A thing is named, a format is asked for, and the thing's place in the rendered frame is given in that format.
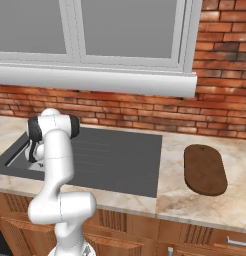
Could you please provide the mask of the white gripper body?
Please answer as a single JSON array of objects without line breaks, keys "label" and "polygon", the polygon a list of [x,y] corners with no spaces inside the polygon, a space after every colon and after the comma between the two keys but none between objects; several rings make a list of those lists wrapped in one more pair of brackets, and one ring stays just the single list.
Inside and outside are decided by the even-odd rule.
[{"label": "white gripper body", "polygon": [[40,167],[44,166],[44,156],[45,156],[44,146],[39,145],[36,149],[35,158]]}]

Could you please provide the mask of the dark grey sink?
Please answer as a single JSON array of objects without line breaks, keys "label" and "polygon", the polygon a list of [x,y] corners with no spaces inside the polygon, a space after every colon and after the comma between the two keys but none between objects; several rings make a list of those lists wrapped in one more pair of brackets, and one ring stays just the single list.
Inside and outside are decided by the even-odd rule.
[{"label": "dark grey sink", "polygon": [[[66,184],[157,196],[160,135],[82,128],[71,143],[74,177]],[[44,166],[25,157],[27,144],[28,137],[22,135],[0,156],[0,174],[44,181]]]}]

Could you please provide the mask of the brown wooden cutting board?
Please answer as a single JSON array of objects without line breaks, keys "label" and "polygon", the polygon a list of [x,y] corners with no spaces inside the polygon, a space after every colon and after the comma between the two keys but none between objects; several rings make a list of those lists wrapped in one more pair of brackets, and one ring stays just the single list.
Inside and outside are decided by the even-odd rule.
[{"label": "brown wooden cutting board", "polygon": [[194,192],[222,195],[228,186],[221,154],[211,146],[192,144],[184,149],[184,180]]}]

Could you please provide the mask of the wooden cupboard door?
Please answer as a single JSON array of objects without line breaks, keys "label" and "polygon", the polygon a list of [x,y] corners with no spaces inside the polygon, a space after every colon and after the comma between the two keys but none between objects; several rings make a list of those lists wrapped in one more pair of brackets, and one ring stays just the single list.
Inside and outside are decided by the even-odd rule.
[{"label": "wooden cupboard door", "polygon": [[48,256],[57,244],[53,225],[29,220],[31,201],[31,197],[0,192],[0,231],[13,256]]},{"label": "wooden cupboard door", "polygon": [[156,256],[159,224],[150,217],[98,209],[83,231],[97,256]]}]

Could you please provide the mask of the white window sill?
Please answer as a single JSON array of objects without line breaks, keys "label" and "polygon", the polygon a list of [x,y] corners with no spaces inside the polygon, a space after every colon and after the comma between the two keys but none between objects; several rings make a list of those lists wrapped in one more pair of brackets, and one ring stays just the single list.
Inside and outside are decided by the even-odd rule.
[{"label": "white window sill", "polygon": [[197,76],[0,66],[0,84],[193,98]]}]

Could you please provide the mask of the black appliance front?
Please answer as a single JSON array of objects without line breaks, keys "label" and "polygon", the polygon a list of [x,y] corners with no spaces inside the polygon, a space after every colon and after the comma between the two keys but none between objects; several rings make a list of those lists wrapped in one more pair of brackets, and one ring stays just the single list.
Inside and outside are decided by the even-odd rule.
[{"label": "black appliance front", "polygon": [[0,255],[13,256],[4,236],[0,231]]}]

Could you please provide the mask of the grey framed window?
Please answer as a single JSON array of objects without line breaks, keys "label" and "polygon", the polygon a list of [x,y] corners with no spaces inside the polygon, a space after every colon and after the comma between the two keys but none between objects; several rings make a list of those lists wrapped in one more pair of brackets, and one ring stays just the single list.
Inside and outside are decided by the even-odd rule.
[{"label": "grey framed window", "polygon": [[192,71],[203,0],[0,0],[0,65]]}]

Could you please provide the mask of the wooden drawer front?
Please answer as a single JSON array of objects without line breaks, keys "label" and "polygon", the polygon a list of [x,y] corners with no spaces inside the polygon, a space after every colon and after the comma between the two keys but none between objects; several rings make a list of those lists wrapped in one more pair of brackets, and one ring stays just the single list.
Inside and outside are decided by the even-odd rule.
[{"label": "wooden drawer front", "polygon": [[246,256],[246,247],[227,244],[227,236],[246,242],[245,233],[161,220],[157,256],[167,256],[168,247],[173,256]]}]

